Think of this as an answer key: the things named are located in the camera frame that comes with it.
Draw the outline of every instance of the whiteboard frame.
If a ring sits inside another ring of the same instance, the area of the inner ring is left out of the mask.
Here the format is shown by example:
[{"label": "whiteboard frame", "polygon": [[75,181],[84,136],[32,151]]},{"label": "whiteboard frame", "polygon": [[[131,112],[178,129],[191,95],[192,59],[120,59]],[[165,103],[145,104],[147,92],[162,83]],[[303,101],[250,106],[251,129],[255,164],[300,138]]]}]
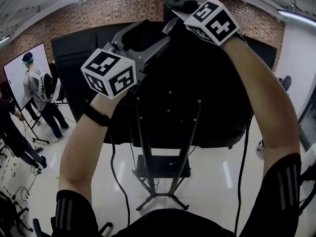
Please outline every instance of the whiteboard frame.
[{"label": "whiteboard frame", "polygon": [[15,60],[16,58],[18,58],[18,57],[19,57],[20,55],[22,55],[23,53],[26,53],[26,52],[30,51],[31,49],[33,49],[33,48],[35,48],[35,47],[37,47],[37,46],[39,46],[39,45],[42,45],[42,44],[43,44],[43,46],[44,46],[45,57],[46,57],[46,61],[47,61],[47,63],[48,63],[47,53],[46,53],[46,49],[45,49],[45,44],[44,44],[44,42],[42,42],[42,43],[40,43],[40,44],[38,44],[38,45],[35,45],[35,46],[31,47],[30,49],[28,49],[28,50],[26,50],[26,51],[20,53],[19,55],[15,56],[13,59],[11,59],[9,62],[7,62],[7,63],[2,67],[3,72],[4,72],[4,75],[5,75],[6,82],[7,82],[7,84],[9,85],[9,88],[10,88],[11,95],[13,96],[13,99],[14,99],[14,101],[15,101],[15,104],[16,104],[16,106],[18,107],[18,109],[20,110],[20,112],[22,112],[22,110],[25,108],[25,106],[24,106],[23,108],[20,108],[19,103],[16,101],[16,98],[15,98],[15,96],[14,96],[14,94],[13,94],[12,89],[11,89],[11,85],[9,84],[8,78],[7,78],[7,76],[6,76],[4,67],[5,67],[6,65],[8,65],[11,61],[13,61],[13,60]]}]

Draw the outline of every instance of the white cube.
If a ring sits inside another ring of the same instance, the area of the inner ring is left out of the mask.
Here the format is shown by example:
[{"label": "white cube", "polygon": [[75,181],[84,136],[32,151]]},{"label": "white cube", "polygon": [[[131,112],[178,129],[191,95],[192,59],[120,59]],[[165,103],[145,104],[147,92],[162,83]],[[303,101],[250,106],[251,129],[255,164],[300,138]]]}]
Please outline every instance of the white cube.
[{"label": "white cube", "polygon": [[114,99],[136,84],[135,61],[96,49],[81,67],[91,89]]},{"label": "white cube", "polygon": [[218,0],[207,0],[185,22],[200,39],[221,45],[239,30],[237,21]]}]

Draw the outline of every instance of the white wall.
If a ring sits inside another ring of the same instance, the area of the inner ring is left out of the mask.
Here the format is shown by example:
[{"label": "white wall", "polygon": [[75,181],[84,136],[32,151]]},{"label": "white wall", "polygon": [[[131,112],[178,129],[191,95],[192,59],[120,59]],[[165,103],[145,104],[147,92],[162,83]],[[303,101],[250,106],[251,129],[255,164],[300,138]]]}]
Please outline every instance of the white wall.
[{"label": "white wall", "polygon": [[296,20],[286,24],[276,73],[292,77],[288,93],[299,118],[316,85],[316,28]]}]

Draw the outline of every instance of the whiteboard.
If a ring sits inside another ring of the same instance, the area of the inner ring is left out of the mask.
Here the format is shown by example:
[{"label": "whiteboard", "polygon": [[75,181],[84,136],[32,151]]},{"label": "whiteboard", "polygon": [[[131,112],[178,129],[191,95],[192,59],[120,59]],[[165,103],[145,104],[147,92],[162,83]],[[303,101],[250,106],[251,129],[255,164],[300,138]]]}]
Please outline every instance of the whiteboard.
[{"label": "whiteboard", "polygon": [[26,51],[3,67],[12,93],[20,109],[23,109],[24,106],[27,104],[27,101],[24,98],[23,87],[23,80],[27,68],[22,63],[22,58],[27,52],[31,52],[33,54],[34,64],[36,66],[40,66],[45,72],[51,74],[43,43]]}]

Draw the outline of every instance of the gray shirt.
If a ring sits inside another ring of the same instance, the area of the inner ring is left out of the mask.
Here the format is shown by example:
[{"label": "gray shirt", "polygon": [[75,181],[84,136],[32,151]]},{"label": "gray shirt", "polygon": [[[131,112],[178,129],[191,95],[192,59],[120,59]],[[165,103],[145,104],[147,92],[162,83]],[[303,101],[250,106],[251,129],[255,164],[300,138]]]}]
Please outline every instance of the gray shirt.
[{"label": "gray shirt", "polygon": [[41,91],[39,91],[40,80],[34,78],[34,76],[38,78],[40,77],[37,73],[34,73],[33,71],[27,71],[25,73],[25,77],[23,80],[24,96],[28,100],[30,100],[31,97],[33,97],[38,110],[42,111],[45,108],[47,101],[45,99],[44,94]]}]

